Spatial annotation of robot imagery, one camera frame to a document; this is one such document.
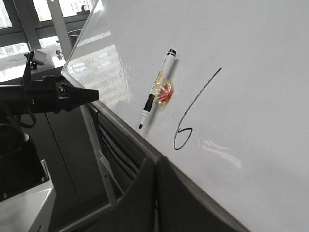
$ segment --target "white board surface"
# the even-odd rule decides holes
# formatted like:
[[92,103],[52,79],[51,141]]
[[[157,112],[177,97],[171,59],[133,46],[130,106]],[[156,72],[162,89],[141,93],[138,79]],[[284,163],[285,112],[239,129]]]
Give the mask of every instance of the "white board surface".
[[[99,0],[63,75],[252,232],[309,228],[309,1]],[[139,130],[168,49],[174,94]],[[177,126],[192,128],[175,150]],[[177,135],[176,145],[187,138]]]

